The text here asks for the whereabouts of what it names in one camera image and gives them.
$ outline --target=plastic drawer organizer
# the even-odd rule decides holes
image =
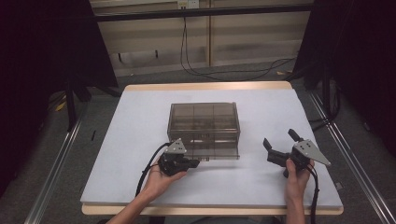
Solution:
[[[170,141],[181,139],[186,158],[238,160],[239,121],[236,103],[172,104]]]

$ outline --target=person's left arm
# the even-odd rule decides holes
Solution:
[[[172,176],[163,174],[157,164],[148,173],[148,180],[141,192],[107,223],[133,223],[142,210],[154,199],[162,195],[176,180],[185,176],[187,172],[180,172]]]

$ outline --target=electrical outlet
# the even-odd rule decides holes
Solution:
[[[189,0],[188,8],[199,8],[199,0]]]
[[[189,1],[188,0],[177,1],[177,8],[178,9],[187,9],[187,8],[189,8]]]

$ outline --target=black horizontal bar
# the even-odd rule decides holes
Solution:
[[[278,5],[278,6],[266,6],[266,7],[212,7],[212,8],[197,8],[197,9],[184,9],[184,10],[178,9],[178,10],[131,12],[131,13],[117,13],[117,14],[114,13],[99,14],[93,17],[58,18],[58,19],[51,19],[51,21],[58,21],[58,20],[136,21],[136,20],[149,20],[149,19],[183,18],[183,17],[299,12],[299,11],[311,11],[313,8],[314,8],[314,4]]]

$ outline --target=human hand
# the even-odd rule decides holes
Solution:
[[[172,176],[167,176],[161,172],[158,163],[155,162],[148,173],[148,180],[145,187],[143,187],[141,193],[147,194],[151,200],[158,198],[162,195],[169,186],[179,180],[181,177],[185,176],[187,172],[179,172]]]
[[[311,160],[310,164],[313,167],[314,161]],[[311,174],[306,169],[297,173],[296,166],[291,159],[286,160],[286,167],[289,171],[289,177],[285,187],[285,200],[287,203],[302,203],[306,183]]]

